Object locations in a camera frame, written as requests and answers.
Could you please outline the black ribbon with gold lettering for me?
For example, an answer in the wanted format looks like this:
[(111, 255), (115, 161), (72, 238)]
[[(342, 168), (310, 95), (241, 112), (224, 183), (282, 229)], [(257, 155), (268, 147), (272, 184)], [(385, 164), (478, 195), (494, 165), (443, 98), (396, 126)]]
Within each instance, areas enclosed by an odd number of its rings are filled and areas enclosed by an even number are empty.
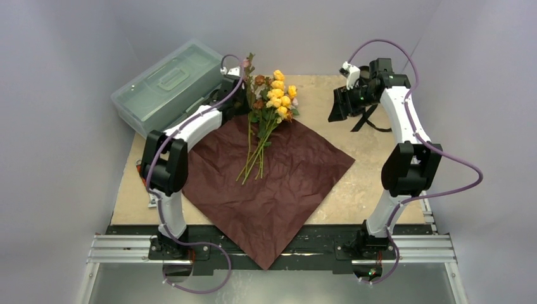
[(376, 111), (378, 105), (372, 105), (368, 109), (361, 108), (358, 113), (361, 114), (361, 118), (359, 121), (355, 124), (355, 126), (351, 129), (351, 132), (358, 132), (365, 124), (367, 124), (369, 127), (373, 128), (374, 130), (378, 132), (388, 133), (392, 132), (391, 128), (380, 128), (377, 125), (375, 125), (373, 122), (370, 121), (371, 115)]

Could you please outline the dark pink rose stem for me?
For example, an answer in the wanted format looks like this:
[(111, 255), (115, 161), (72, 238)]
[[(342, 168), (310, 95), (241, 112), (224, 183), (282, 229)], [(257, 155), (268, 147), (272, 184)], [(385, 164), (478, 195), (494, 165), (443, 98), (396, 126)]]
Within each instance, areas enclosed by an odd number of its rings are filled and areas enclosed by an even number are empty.
[(244, 86), (246, 91), (246, 100), (248, 104), (248, 152), (247, 152), (247, 158), (246, 158), (246, 164), (250, 162), (251, 158), (251, 122), (250, 122), (250, 116), (252, 111), (252, 104), (254, 102), (254, 92), (253, 92), (253, 76), (252, 73), (255, 71), (255, 67), (253, 66), (253, 58), (255, 57), (254, 53), (249, 53), (249, 55), (246, 57), (246, 60), (244, 62)]

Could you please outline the flower bouquet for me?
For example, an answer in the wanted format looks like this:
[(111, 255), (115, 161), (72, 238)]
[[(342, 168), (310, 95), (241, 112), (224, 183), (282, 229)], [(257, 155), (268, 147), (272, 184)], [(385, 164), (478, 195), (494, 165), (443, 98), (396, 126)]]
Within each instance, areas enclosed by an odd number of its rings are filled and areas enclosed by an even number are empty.
[(354, 159), (302, 123), (284, 122), (270, 136), (262, 177), (253, 169), (243, 181), (247, 124), (236, 117), (190, 150), (183, 194), (267, 270)]

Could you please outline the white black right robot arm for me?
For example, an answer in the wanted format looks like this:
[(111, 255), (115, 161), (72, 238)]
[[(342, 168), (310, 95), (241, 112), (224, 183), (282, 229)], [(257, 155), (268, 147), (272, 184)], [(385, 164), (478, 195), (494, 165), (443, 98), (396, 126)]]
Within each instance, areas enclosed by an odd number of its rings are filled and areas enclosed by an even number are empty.
[(395, 147), (381, 170), (381, 199), (353, 243), (360, 256), (370, 258), (389, 247), (389, 233), (404, 211), (404, 201), (431, 187), (441, 160), (441, 145), (432, 144), (426, 135), (416, 138), (421, 124), (409, 95), (411, 83), (405, 74), (394, 73), (391, 59), (378, 58), (362, 67), (346, 61), (339, 72), (346, 84), (333, 91), (328, 121), (365, 115), (366, 107), (381, 105), (395, 139)]

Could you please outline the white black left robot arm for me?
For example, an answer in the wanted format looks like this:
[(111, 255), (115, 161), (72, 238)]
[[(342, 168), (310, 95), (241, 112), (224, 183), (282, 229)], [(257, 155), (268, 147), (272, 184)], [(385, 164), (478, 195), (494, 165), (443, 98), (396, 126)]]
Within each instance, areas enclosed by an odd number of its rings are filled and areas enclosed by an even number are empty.
[(147, 137), (139, 169), (159, 216), (158, 244), (174, 259), (187, 255), (191, 243), (184, 237), (187, 224), (182, 211), (182, 188), (189, 176), (189, 152), (209, 133), (219, 129), (245, 107), (244, 80), (224, 75), (218, 101), (206, 99), (184, 121)]

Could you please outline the translucent green plastic toolbox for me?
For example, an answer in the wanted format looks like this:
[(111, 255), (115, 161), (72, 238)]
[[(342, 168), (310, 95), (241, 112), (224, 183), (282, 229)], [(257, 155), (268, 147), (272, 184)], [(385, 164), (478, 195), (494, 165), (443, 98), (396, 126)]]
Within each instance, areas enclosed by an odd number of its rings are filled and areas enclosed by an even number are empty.
[(220, 84), (223, 56), (191, 39), (111, 95), (118, 115), (140, 136), (191, 115)]

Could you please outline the red-handled adjustable wrench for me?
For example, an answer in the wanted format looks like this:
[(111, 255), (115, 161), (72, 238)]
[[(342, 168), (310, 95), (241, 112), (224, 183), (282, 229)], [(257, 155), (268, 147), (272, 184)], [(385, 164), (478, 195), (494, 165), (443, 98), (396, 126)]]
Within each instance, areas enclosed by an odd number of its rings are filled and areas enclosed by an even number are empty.
[[(144, 177), (142, 177), (141, 175), (141, 165), (142, 165), (142, 160), (141, 159), (137, 159), (136, 162), (135, 162), (135, 165), (136, 165), (136, 170), (137, 170), (137, 173), (142, 181), (142, 184), (144, 186), (144, 188), (146, 189), (146, 179)], [(151, 194), (148, 192), (148, 196), (149, 196), (149, 202), (148, 202), (148, 208), (156, 208), (157, 207), (157, 197), (154, 195), (154, 194)]]

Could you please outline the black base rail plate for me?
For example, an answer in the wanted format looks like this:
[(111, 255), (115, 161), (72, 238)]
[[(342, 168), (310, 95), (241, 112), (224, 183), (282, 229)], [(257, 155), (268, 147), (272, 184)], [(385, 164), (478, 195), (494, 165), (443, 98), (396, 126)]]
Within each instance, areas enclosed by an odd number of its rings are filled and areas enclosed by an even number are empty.
[[(291, 240), (284, 251), (270, 266), (270, 270), (330, 270), (342, 274), (350, 266), (352, 260), (372, 258), (387, 260), (395, 253), (384, 248), (381, 254), (364, 251), (359, 253), (355, 248), (357, 225), (305, 225)], [(227, 270), (231, 265), (234, 270), (260, 270), (242, 249), (214, 225), (190, 225), (187, 228), (186, 241), (211, 241), (223, 247), (229, 254), (231, 262), (216, 249), (180, 249), (177, 244), (171, 248), (157, 239), (158, 229), (155, 225), (111, 225), (106, 230), (108, 236), (137, 236), (148, 240), (150, 246), (142, 253), (148, 260), (162, 260), (166, 264), (187, 260), (193, 262), (200, 276), (210, 276), (214, 270)]]

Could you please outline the aluminium front frame rail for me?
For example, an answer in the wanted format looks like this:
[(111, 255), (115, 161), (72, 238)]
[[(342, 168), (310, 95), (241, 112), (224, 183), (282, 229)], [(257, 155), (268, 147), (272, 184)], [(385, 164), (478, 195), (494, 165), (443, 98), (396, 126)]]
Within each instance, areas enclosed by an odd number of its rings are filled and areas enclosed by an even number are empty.
[[(277, 259), (284, 258), (328, 258), (335, 261), (358, 264), (394, 263), (453, 263), (456, 262), (452, 241), (448, 236), (395, 236), (395, 244), (382, 253), (358, 255), (350, 250), (343, 238), (329, 236), (301, 236), (294, 240)], [(195, 247), (185, 255), (173, 254), (154, 243), (147, 235), (104, 235), (96, 236), (91, 244), (88, 262), (93, 263), (187, 263), (209, 261), (221, 254), (209, 247)]]

